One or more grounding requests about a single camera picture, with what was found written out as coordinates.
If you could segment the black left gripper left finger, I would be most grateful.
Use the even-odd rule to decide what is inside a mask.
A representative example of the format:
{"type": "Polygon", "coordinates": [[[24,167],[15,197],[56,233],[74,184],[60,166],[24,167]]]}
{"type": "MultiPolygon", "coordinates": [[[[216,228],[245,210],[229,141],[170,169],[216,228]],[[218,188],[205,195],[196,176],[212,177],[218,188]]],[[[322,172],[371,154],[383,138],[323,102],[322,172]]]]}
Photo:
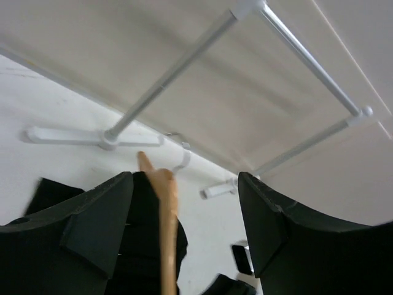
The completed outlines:
{"type": "Polygon", "coordinates": [[[104,294],[133,191],[123,172],[1,226],[1,294],[104,294]]]}

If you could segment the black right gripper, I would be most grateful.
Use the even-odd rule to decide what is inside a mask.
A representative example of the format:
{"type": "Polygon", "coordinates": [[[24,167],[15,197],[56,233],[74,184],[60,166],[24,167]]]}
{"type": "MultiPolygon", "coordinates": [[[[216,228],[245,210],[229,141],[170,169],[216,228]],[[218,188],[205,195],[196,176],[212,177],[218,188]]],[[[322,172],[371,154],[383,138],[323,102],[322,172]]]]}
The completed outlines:
{"type": "Polygon", "coordinates": [[[235,260],[236,268],[240,273],[253,275],[254,268],[251,261],[251,254],[248,244],[231,245],[232,255],[235,260]]]}

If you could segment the wooden clothes hanger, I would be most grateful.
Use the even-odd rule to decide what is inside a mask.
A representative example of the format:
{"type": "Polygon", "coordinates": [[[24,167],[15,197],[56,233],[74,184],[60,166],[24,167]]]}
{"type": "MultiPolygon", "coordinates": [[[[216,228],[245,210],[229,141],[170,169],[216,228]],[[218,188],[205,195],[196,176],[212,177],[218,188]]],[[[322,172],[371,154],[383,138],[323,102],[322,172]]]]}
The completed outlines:
{"type": "Polygon", "coordinates": [[[166,137],[177,137],[183,148],[182,161],[169,170],[156,169],[142,151],[137,153],[139,170],[144,172],[159,200],[161,293],[176,294],[176,240],[178,228],[178,187],[176,174],[185,168],[191,159],[191,147],[179,132],[165,133],[166,137]]]}

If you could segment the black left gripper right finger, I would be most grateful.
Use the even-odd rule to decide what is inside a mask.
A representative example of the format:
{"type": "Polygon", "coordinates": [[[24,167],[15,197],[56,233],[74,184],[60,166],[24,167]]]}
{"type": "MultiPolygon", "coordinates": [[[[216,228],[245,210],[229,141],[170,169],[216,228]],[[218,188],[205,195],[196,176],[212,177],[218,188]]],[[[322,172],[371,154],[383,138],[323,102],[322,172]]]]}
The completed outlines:
{"type": "Polygon", "coordinates": [[[238,175],[254,274],[264,294],[391,294],[392,223],[358,224],[316,211],[238,175]]]}

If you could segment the black trousers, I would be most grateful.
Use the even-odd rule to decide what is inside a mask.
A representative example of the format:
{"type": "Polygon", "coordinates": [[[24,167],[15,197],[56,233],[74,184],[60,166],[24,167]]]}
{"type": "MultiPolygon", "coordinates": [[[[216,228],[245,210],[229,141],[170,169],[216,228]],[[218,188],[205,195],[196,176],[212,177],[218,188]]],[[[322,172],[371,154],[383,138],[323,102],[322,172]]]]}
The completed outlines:
{"type": "MultiPolygon", "coordinates": [[[[133,173],[133,195],[112,279],[104,294],[161,294],[159,201],[144,172],[133,173]]],[[[42,178],[25,215],[37,213],[84,191],[42,178]]],[[[178,221],[176,280],[187,254],[188,240],[178,221]]],[[[257,294],[241,280],[219,274],[202,294],[257,294]]]]}

